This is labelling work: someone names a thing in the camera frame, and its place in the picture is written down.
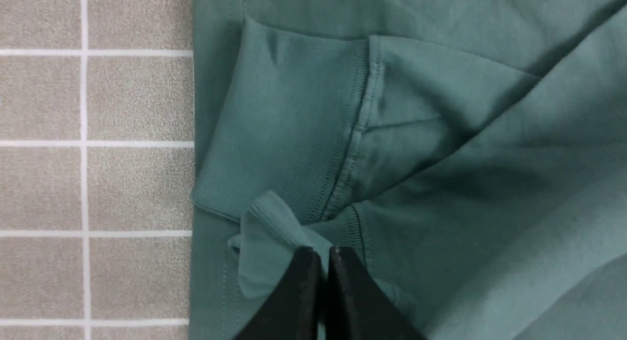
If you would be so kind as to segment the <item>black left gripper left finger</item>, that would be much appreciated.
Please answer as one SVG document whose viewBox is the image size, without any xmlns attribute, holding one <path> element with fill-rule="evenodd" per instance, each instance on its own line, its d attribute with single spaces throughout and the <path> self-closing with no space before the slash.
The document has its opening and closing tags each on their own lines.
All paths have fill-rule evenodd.
<svg viewBox="0 0 627 340">
<path fill-rule="evenodd" d="M 321 266 L 313 248 L 296 249 L 280 282 L 235 339 L 315 340 L 323 289 Z"/>
</svg>

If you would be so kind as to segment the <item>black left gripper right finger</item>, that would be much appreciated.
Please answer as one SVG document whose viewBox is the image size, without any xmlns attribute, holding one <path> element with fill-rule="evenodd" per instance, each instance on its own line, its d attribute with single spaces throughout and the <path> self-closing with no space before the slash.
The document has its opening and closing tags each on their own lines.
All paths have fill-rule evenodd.
<svg viewBox="0 0 627 340">
<path fill-rule="evenodd" d="M 390 302 L 351 247 L 331 247 L 326 292 L 327 340 L 426 338 Z"/>
</svg>

